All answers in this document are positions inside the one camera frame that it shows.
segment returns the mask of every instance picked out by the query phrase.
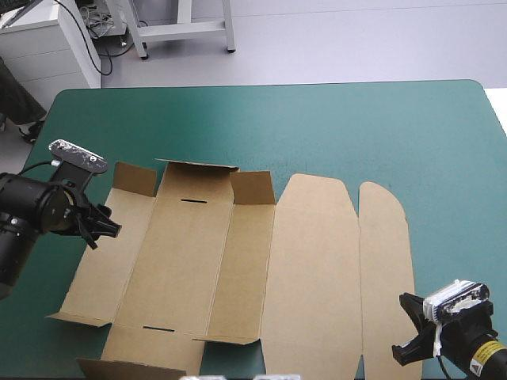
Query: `flattened cardboard box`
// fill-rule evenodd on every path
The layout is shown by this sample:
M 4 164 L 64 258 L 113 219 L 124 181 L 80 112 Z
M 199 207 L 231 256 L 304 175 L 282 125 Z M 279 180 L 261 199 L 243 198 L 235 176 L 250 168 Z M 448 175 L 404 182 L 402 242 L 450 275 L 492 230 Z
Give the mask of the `flattened cardboard box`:
M 261 339 L 268 373 L 351 379 L 364 351 L 374 354 L 365 364 L 370 379 L 421 378 L 419 366 L 400 370 L 376 354 L 386 345 L 390 355 L 392 343 L 413 334 L 401 308 L 386 315 L 375 297 L 361 297 L 361 285 L 394 302 L 414 289 L 405 216 L 385 189 L 363 185 L 369 207 L 358 219 L 345 186 L 331 178 L 296 174 L 277 205 L 269 172 L 170 161 L 156 195 L 155 185 L 154 171 L 116 165 L 107 205 L 120 236 L 86 250 L 51 316 L 112 324 L 101 360 L 80 361 L 87 376 L 118 378 L 124 368 L 198 374 L 205 340 Z M 375 273 L 390 257 L 401 257 L 388 269 L 394 286 Z M 376 329 L 385 317 L 396 331 L 364 335 L 365 310 Z

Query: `cable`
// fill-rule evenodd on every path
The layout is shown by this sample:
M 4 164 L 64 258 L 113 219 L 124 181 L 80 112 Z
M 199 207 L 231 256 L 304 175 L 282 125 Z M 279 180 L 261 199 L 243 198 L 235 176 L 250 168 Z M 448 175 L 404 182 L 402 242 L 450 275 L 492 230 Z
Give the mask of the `cable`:
M 442 372 L 444 372 L 445 378 L 447 380 L 452 380 L 451 376 L 449 376 L 449 373 L 445 369 L 445 365 L 444 365 L 444 362 L 442 361 L 442 357 L 441 356 L 437 356 L 436 358 L 438 359 L 438 363 L 440 364 L 440 369 L 442 370 Z
M 148 26 L 148 23 L 143 21 L 143 20 L 139 20 L 139 22 L 142 22 L 145 26 Z M 100 57 L 111 57 L 111 58 L 115 58 L 115 57 L 121 57 L 123 54 L 127 54 L 132 48 L 134 47 L 134 43 L 132 42 L 130 44 L 129 47 L 127 47 L 125 50 L 123 50 L 121 53 L 118 53 L 118 54 L 110 54 L 110 55 L 106 55 L 106 54 L 99 54 Z
M 17 175 L 20 176 L 21 174 L 25 174 L 26 172 L 28 172 L 29 170 L 32 170 L 32 169 L 36 168 L 37 166 L 50 165 L 50 164 L 51 164 L 51 161 L 42 161 L 42 162 L 39 162 L 37 164 L 33 164 L 33 165 L 30 165 L 30 166 L 27 166 L 22 171 L 20 171 Z
M 86 42 L 86 38 L 85 38 L 85 34 L 82 32 L 81 30 L 81 27 L 79 26 L 79 23 L 78 23 L 78 20 L 76 20 L 76 17 L 74 16 L 74 14 L 71 12 L 70 9 L 67 8 L 67 6 L 65 6 L 64 4 L 62 4 L 62 2 L 60 0 L 53 0 L 54 2 L 56 2 L 57 4 L 59 4 L 60 6 L 62 6 L 62 8 L 64 8 L 69 14 L 70 16 L 72 17 L 72 19 L 74 20 L 75 24 L 78 26 L 78 30 L 79 32 L 81 33 L 81 37 L 82 37 L 82 40 L 83 42 L 85 43 L 85 46 L 86 46 L 86 51 L 88 52 L 88 56 L 90 57 L 91 61 L 92 61 L 92 64 L 93 64 L 93 67 L 95 67 L 95 70 L 100 74 L 100 75 L 104 75 L 105 77 L 108 76 L 108 75 L 111 75 L 112 73 L 112 60 L 111 60 L 111 57 L 109 56 L 109 71 L 107 73 L 104 73 L 102 72 L 98 67 L 97 67 L 97 64 L 95 64 L 95 61 L 93 61 L 93 57 L 92 57 L 92 53 L 90 52 L 90 47 L 88 46 L 88 43 Z

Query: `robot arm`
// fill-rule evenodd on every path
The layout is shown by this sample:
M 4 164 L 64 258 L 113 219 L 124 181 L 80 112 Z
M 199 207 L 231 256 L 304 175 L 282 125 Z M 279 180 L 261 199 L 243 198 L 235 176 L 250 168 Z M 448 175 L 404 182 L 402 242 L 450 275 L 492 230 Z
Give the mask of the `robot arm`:
M 93 249 L 100 236 L 115 238 L 121 226 L 111 210 L 84 193 L 107 162 L 64 140 L 49 146 L 57 169 L 48 182 L 0 173 L 0 299 L 7 297 L 41 234 L 81 236 Z
M 443 355 L 470 380 L 507 380 L 507 348 L 496 340 L 489 297 L 486 285 L 459 280 L 427 298 L 400 295 L 418 335 L 393 346 L 394 358 L 405 366 L 432 357 L 440 361 Z

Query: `white floor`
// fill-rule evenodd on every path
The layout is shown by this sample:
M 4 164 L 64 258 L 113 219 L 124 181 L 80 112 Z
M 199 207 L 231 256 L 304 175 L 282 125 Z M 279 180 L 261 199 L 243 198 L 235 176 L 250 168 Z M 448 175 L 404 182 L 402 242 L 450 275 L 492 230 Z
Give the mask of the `white floor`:
M 177 13 L 174 1 L 135 2 L 139 17 L 152 25 L 170 22 Z M 225 52 L 222 38 L 152 43 L 147 61 L 134 49 L 115 58 L 103 87 L 459 78 L 488 89 L 507 87 L 507 0 L 231 3 L 234 54 Z M 221 14 L 221 0 L 194 0 L 196 21 Z M 108 43 L 116 45 L 116 40 Z M 496 108 L 506 102 L 500 90 L 490 96 Z M 0 133 L 0 172 L 17 171 L 28 151 L 13 128 Z

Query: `white object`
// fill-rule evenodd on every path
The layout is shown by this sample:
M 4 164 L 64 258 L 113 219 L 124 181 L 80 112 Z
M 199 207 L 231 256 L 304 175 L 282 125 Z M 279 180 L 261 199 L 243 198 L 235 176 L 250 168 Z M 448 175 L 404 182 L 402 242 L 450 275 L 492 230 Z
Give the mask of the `white object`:
M 485 89 L 491 107 L 497 114 L 498 121 L 507 134 L 507 89 Z
M 234 31 L 232 26 L 231 0 L 222 0 L 223 20 L 192 22 L 192 0 L 178 0 L 177 24 L 144 26 L 139 18 L 132 0 L 120 0 L 128 30 L 134 40 L 135 49 L 141 58 L 146 58 L 147 42 L 188 40 L 207 36 L 225 36 L 227 50 L 234 52 Z
M 76 17 L 100 69 L 101 61 L 74 0 L 61 1 Z M 60 91 L 101 87 L 101 76 L 93 68 L 78 26 L 62 6 L 43 0 L 10 27 L 1 28 L 11 16 L 9 12 L 0 18 L 0 57 L 47 111 Z

